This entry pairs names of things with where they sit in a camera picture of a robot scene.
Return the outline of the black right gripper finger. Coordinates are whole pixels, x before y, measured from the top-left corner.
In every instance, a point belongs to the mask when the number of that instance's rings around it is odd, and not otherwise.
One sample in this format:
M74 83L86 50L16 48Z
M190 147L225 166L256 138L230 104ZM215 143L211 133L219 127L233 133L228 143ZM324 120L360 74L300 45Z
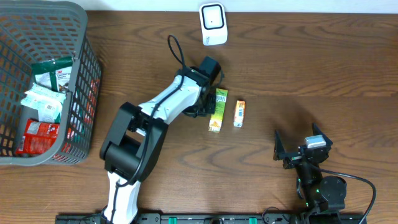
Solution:
M321 135L325 140L327 146L333 145L333 142L320 130L320 128L315 123L312 123L312 132L314 136Z
M282 144L282 140L279 136L279 132L277 130L274 131L274 155L273 160L279 161L283 160L285 157L285 149Z

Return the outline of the green snack box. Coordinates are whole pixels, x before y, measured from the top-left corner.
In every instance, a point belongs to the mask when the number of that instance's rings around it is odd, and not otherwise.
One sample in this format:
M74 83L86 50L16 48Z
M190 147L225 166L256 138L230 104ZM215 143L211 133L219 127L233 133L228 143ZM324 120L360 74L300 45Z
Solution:
M215 112L211 115L208 130L213 133L221 131L224 109L226 106L228 91L217 88L215 91Z

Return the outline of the small orange candy box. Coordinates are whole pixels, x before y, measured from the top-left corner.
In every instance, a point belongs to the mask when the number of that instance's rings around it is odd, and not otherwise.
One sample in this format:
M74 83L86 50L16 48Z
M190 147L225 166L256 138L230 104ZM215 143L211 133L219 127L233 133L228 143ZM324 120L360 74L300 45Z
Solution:
M243 125L244 115L246 109L246 102L244 100L238 100L236 102L235 110L234 110L234 127L240 128Z

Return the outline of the white teal wipes packet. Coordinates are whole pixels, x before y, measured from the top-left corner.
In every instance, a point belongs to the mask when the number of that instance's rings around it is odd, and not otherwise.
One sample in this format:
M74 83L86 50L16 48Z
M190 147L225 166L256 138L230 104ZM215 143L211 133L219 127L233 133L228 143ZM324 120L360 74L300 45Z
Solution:
M21 105L36 110L40 122L60 123L63 102L67 98L65 93L52 91L34 83L25 94L25 98L21 100Z

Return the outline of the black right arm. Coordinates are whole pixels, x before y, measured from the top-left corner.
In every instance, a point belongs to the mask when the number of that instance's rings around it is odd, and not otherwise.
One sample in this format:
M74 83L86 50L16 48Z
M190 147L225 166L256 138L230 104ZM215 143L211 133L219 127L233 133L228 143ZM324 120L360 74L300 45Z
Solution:
M286 152L278 132L274 134L273 160L282 161L284 169L295 169L296 191L307 210L289 217L289 223L341 223L340 210L345 208L347 183L341 177L324 177L319 164L329 158L333 142L312 124L313 135L306 137L296 152Z

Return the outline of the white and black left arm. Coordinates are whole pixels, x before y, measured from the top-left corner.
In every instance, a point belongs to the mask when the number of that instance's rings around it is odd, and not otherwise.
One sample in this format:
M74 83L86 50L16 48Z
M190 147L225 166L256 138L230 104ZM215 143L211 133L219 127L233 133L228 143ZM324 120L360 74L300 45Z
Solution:
M101 223L132 223L141 183L155 167L169 124L181 113L196 118L215 112L213 82L220 64L205 57L199 67L177 70L173 82L155 98L118 110L100 150L109 177L109 201Z

